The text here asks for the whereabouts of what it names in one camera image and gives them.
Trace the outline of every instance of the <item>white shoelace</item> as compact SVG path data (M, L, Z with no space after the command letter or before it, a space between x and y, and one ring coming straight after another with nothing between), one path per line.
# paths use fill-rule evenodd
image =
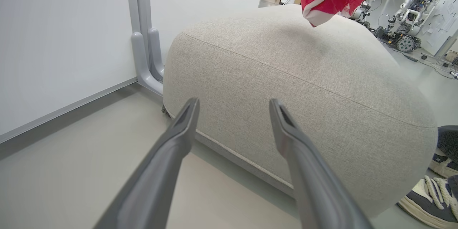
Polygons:
M442 203L444 203L446 206L450 206L452 209L453 215L458 220L458 201L456 200L453 193L452 195L450 195L448 190L445 188L447 179L442 179L442 178L430 179L427 175L425 175L425 182L428 187L429 195L432 197L434 204L439 209L444 209L444 206L442 205Z
M444 174L445 173L445 168L447 167L448 164L450 164L451 161L452 161L451 159L447 159L444 162L440 163L439 164L440 168L439 168L438 173L439 174Z

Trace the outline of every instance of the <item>fabric pouf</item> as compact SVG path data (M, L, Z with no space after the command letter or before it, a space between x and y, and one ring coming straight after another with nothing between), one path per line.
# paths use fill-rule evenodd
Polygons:
M200 142L293 195L269 117L280 99L368 216L415 186L437 143L428 103L371 32L340 16L313 28L299 5L180 33L164 104L173 117L190 97L201 101Z

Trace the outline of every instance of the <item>gray floor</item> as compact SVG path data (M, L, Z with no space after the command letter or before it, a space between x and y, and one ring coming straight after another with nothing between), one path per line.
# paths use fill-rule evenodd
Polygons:
M391 51L430 101L439 125L456 125L458 81ZM92 228L170 120L137 84L0 144L0 228ZM429 228L393 206L377 229ZM299 228L294 200L196 143L183 161L167 224L175 228Z
M264 0L260 0L259 1L259 8L269 7L269 6L276 6L276 5L278 5L278 4L271 3L271 2L268 2L268 1L264 1Z

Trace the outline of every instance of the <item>black sneaker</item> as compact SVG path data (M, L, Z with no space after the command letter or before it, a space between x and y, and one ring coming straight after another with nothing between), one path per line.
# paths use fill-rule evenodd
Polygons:
M458 175L458 164L448 158L440 149L436 149L429 168L445 178Z
M458 228L458 201L447 179L430 179L425 176L398 205L411 216L434 228Z

